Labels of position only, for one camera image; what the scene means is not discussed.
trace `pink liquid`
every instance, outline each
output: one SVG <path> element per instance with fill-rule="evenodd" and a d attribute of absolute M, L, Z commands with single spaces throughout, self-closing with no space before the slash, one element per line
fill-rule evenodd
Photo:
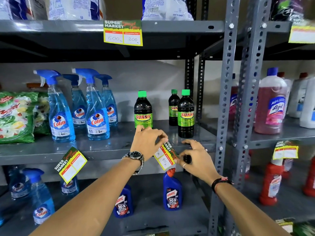
<path fill-rule="evenodd" d="M 254 131 L 261 134 L 277 134 L 282 130 L 282 118 L 286 87 L 260 87 Z"/>
<path fill-rule="evenodd" d="M 234 121 L 234 119 L 235 119 L 237 92 L 238 92 L 238 87 L 232 86 L 231 99 L 230 99 L 230 110 L 229 110 L 229 121 Z"/>

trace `white bottle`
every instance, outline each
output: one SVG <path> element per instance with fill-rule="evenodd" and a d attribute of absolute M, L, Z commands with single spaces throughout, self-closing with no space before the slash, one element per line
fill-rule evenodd
<path fill-rule="evenodd" d="M 290 79 L 286 79 L 284 77 L 284 72 L 278 72 L 277 75 L 278 75 L 278 77 L 282 78 L 288 86 L 287 97 L 285 98 L 285 106 L 284 106 L 284 110 L 283 110 L 283 119 L 284 119 L 284 117 L 287 113 L 287 108 L 288 108 L 288 104 L 289 104 L 289 95 L 290 95 L 290 91 L 291 91 L 291 87 L 292 87 L 292 81 Z"/>
<path fill-rule="evenodd" d="M 307 87 L 307 73 L 301 73 L 300 78 L 294 80 L 291 91 L 291 98 L 288 106 L 288 114 L 293 118 L 300 118 L 303 110 L 303 102 Z"/>
<path fill-rule="evenodd" d="M 300 126 L 315 128 L 315 77 L 310 78 L 307 83 Z"/>

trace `plastic bag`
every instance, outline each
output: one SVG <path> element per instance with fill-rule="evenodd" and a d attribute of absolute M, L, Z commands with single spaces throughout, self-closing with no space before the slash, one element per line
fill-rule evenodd
<path fill-rule="evenodd" d="M 36 92 L 0 92 L 0 144 L 32 143 Z"/>
<path fill-rule="evenodd" d="M 0 20 L 47 20 L 44 0 L 0 0 Z"/>
<path fill-rule="evenodd" d="M 49 20 L 99 20 L 99 0 L 49 0 Z"/>
<path fill-rule="evenodd" d="M 142 20 L 193 21 L 186 0 L 142 0 Z"/>
<path fill-rule="evenodd" d="M 270 20 L 299 21 L 304 18 L 302 0 L 273 0 Z"/>
<path fill-rule="evenodd" d="M 38 93 L 38 104 L 34 107 L 34 134 L 50 135 L 48 93 Z"/>

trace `green bottle cap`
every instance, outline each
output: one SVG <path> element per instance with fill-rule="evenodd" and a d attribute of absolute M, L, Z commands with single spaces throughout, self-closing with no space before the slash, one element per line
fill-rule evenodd
<path fill-rule="evenodd" d="M 182 94 L 183 96 L 190 95 L 190 89 L 183 89 L 183 90 L 181 91 L 181 94 Z"/>
<path fill-rule="evenodd" d="M 138 97 L 139 98 L 146 98 L 147 97 L 147 92 L 143 91 L 143 90 L 139 91 L 138 92 Z"/>

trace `gray metal shelf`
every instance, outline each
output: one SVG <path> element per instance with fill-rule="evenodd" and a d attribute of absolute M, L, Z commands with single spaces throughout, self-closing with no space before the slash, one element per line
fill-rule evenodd
<path fill-rule="evenodd" d="M 134 215 L 118 219 L 112 214 L 102 235 L 143 236 L 163 231 L 178 236 L 207 233 L 209 212 L 190 175 L 184 172 L 175 174 L 183 185 L 183 206 L 178 211 L 167 211 L 163 207 L 163 176 L 164 174 L 153 174 L 131 177 L 128 184 L 132 189 Z M 80 189 L 83 190 L 91 182 L 93 181 L 79 181 Z M 59 209 L 65 203 L 59 182 L 47 183 L 47 186 L 56 209 Z M 0 208 L 5 209 L 5 217 L 10 218 L 0 227 L 0 235 L 29 235 L 35 229 L 30 206 L 20 207 L 20 210 L 14 212 L 14 209 L 18 209 L 14 204 L 17 202 L 11 201 L 9 193 L 0 198 Z"/>
<path fill-rule="evenodd" d="M 103 31 L 102 21 L 0 20 L 0 63 L 189 59 L 220 39 L 224 22 L 142 21 L 143 47 L 104 43 Z"/>
<path fill-rule="evenodd" d="M 153 121 L 153 126 L 168 135 L 169 142 L 178 153 L 189 149 L 190 145 L 181 143 L 183 139 L 178 136 L 178 127 L 170 126 L 168 120 Z M 103 141 L 90 141 L 81 132 L 76 134 L 76 141 L 72 143 L 55 143 L 51 136 L 44 136 L 35 139 L 34 143 L 1 145 L 0 165 L 59 162 L 72 146 L 88 160 L 120 159 L 130 150 L 134 134 L 134 122 L 120 122 L 116 129 L 111 128 L 110 138 Z M 216 137 L 198 125 L 195 125 L 194 139 L 209 152 L 215 151 Z"/>
<path fill-rule="evenodd" d="M 259 202 L 262 190 L 264 168 L 251 167 L 250 178 L 245 181 L 242 193 L 264 211 L 270 218 L 295 218 L 296 222 L 315 219 L 315 198 L 305 196 L 302 187 L 305 184 L 310 162 L 294 161 L 290 178 L 282 179 L 278 202 L 274 206 L 263 206 Z"/>
<path fill-rule="evenodd" d="M 200 126 L 209 132 L 216 134 L 217 119 L 202 119 Z M 300 127 L 299 119 L 286 117 L 281 133 L 265 135 L 252 130 L 250 141 L 247 141 L 248 149 L 273 148 L 278 141 L 300 140 L 300 145 L 315 144 L 315 129 Z M 233 122 L 229 122 L 227 143 L 233 145 Z"/>

